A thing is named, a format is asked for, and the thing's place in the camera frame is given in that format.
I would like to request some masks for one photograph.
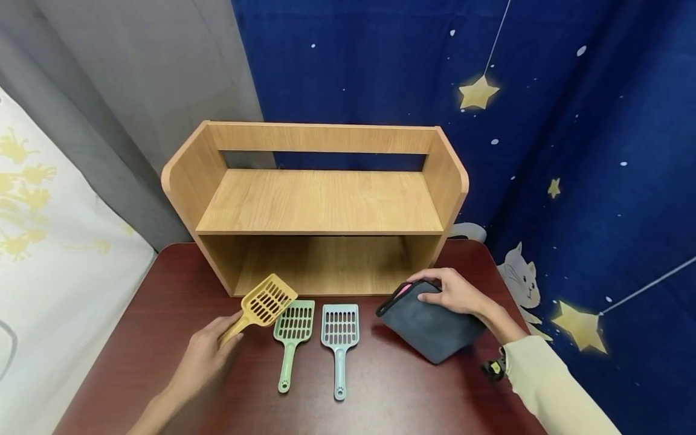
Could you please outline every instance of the person's left hand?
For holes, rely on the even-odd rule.
[[[218,376],[227,375],[244,334],[233,336],[219,348],[218,337],[241,316],[242,312],[239,311],[230,317],[218,317],[191,337],[189,348],[166,389],[168,395],[186,402]]]

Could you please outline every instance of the scoop handle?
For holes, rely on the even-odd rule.
[[[237,323],[233,324],[227,331],[220,335],[218,338],[218,347],[224,346],[225,343],[230,341],[230,339],[238,333],[242,332],[242,330],[244,330],[244,328],[247,326],[249,326],[249,318],[243,315],[241,319],[237,320]]]
[[[333,397],[342,401],[346,398],[346,351],[338,349],[334,353],[336,371],[334,376]]]
[[[290,389],[290,376],[292,375],[292,361],[295,358],[295,344],[285,345],[285,355],[283,356],[283,369],[280,371],[280,381],[278,381],[278,391],[287,393]]]

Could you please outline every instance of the gray curtain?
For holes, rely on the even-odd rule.
[[[167,160],[201,120],[262,119],[228,0],[0,0],[0,86],[157,250],[189,240]]]

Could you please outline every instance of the green litter scoop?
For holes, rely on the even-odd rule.
[[[290,389],[292,360],[297,345],[312,336],[312,319],[314,318],[314,301],[293,301],[276,320],[273,330],[275,339],[285,345],[283,369],[280,371],[278,391],[287,393]]]

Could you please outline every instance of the blue curtain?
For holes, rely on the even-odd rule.
[[[232,4],[266,121],[441,125],[531,329],[624,433],[696,432],[696,2]],[[276,163],[420,164],[330,158]]]

